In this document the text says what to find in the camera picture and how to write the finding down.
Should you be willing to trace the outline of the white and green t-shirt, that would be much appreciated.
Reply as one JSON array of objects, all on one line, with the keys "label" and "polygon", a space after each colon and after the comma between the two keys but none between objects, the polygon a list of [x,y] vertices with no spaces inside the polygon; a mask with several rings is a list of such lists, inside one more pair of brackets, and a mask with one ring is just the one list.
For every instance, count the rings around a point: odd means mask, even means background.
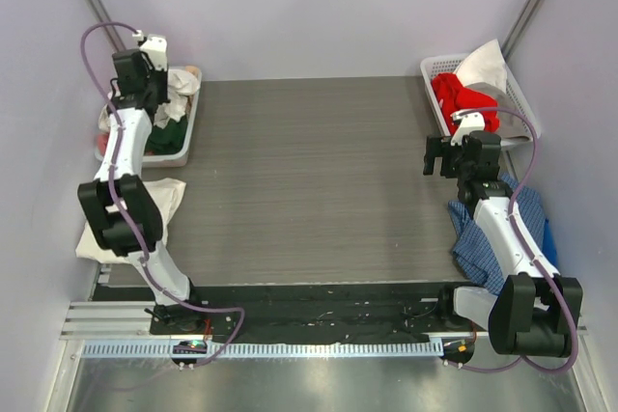
[{"label": "white and green t-shirt", "polygon": [[184,68],[168,71],[169,101],[160,105],[155,113],[153,130],[145,148],[146,155],[176,154],[183,147],[192,104],[201,87],[201,80],[198,81]]}]

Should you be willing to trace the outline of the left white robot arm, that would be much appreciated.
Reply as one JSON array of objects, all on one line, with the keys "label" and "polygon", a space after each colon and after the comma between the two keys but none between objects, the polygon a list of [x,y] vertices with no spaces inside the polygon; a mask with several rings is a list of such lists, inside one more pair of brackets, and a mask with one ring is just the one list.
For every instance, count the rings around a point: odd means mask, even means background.
[{"label": "left white robot arm", "polygon": [[164,74],[139,48],[112,60],[117,76],[110,81],[109,139],[95,178],[78,186],[78,200],[97,245],[132,265],[149,285],[154,324],[193,334],[203,328],[206,311],[163,243],[162,215],[141,179]]}]

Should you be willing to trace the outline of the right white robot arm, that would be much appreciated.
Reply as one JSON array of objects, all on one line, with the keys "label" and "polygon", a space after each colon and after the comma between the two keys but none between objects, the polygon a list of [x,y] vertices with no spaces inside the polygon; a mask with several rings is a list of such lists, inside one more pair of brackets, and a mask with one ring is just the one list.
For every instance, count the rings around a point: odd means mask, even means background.
[{"label": "right white robot arm", "polygon": [[423,173],[455,179],[458,198],[488,241],[503,285],[497,294],[486,288],[460,287],[440,301],[437,321],[449,330],[469,320],[489,333],[498,354],[562,358],[570,366],[578,354],[576,329],[583,289],[563,277],[543,255],[520,214],[514,188],[500,177],[501,140],[473,130],[461,141],[430,136]]}]

